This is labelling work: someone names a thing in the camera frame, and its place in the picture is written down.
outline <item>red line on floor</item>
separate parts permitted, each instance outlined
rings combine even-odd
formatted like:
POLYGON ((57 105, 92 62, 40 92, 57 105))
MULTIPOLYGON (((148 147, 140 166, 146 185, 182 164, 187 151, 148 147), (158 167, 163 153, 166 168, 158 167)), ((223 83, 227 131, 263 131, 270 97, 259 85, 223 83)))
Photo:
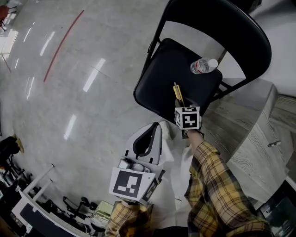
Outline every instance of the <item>red line on floor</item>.
POLYGON ((45 75, 45 78, 44 78, 43 82, 46 81, 47 76, 48 76, 48 73, 49 73, 49 71, 50 71, 50 68, 51 68, 51 66, 52 66, 52 64, 53 64, 53 62, 54 62, 54 60, 56 59, 56 55, 57 55, 57 53, 59 52, 59 50, 60 50, 62 44, 64 43, 65 38, 66 38, 67 35, 69 34, 70 30, 72 29, 73 25, 76 23, 76 21, 78 20, 78 18, 83 14, 83 12, 84 12, 84 10, 82 10, 82 11, 80 12, 80 14, 76 17, 76 19, 73 21, 73 23, 71 24, 70 28, 68 29, 67 33, 65 34, 64 38, 62 39, 62 41, 61 41, 59 47, 57 48, 57 50, 56 50, 56 52, 55 52, 54 57, 53 57, 52 60, 51 60, 51 63, 50 63, 50 65, 49 65, 48 69, 47 69, 47 72, 46 72, 46 75, 45 75))
POLYGON ((6 66, 7 66, 8 70, 9 70, 9 71, 10 71, 10 73, 11 73, 11 70, 10 70, 10 68, 9 68, 9 66, 8 66, 8 64, 7 64, 7 62, 6 62, 6 60, 5 60, 5 58, 4 58, 4 56, 3 56, 3 54, 2 54, 2 53, 1 53, 1 55, 2 55, 2 58, 3 58, 3 60, 4 60, 5 64, 6 64, 6 66))

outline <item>wall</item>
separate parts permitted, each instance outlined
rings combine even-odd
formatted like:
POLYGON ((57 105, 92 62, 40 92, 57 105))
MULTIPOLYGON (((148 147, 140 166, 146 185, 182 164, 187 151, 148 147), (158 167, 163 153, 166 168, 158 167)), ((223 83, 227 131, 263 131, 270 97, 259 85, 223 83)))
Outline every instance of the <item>wall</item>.
MULTIPOLYGON (((272 49, 271 65, 260 78, 274 83, 279 93, 296 96, 296 6, 291 0, 263 0, 251 16, 266 33, 272 49)), ((219 69, 230 84, 244 77, 229 53, 219 69)))

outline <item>chair seat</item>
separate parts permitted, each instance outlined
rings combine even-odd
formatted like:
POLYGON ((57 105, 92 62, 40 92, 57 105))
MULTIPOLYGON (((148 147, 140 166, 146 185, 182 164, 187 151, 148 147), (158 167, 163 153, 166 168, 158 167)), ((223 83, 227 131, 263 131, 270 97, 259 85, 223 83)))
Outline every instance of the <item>chair seat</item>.
POLYGON ((135 87, 136 102, 175 123, 176 96, 173 86, 176 82, 185 106, 192 104, 186 99, 189 98, 200 106, 200 114, 203 115, 217 92, 222 74, 217 69, 206 74, 193 74, 190 65, 199 58, 199 55, 178 42, 164 39, 135 87))

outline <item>polished floor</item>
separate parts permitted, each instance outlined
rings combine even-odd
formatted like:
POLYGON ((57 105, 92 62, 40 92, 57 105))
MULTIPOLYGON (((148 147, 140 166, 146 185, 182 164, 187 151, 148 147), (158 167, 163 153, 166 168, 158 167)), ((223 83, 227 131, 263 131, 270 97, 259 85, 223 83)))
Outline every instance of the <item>polished floor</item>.
MULTIPOLYGON (((126 140, 142 126, 161 121, 133 98, 147 49, 167 0, 14 0, 17 14, 0 29, 0 105, 3 138, 16 133, 25 153, 17 162, 34 176, 55 169, 46 195, 57 203, 113 202, 111 169, 126 140), (49 64, 78 14, 51 67, 49 64)), ((188 26, 168 22, 161 39, 173 38, 203 57, 223 48, 188 26)), ((175 139, 177 152, 182 145, 175 139)), ((176 160, 172 167, 175 190, 176 160)))

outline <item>chair backrest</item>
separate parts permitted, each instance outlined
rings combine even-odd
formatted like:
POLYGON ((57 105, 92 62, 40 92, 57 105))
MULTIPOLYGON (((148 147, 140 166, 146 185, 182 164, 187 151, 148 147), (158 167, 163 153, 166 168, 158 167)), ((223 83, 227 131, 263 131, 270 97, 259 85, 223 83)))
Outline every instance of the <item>chair backrest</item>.
POLYGON ((267 36, 250 16, 228 0, 170 0, 151 43, 152 49, 166 21, 182 23, 212 37, 237 61, 248 81, 261 76, 270 65, 267 36))

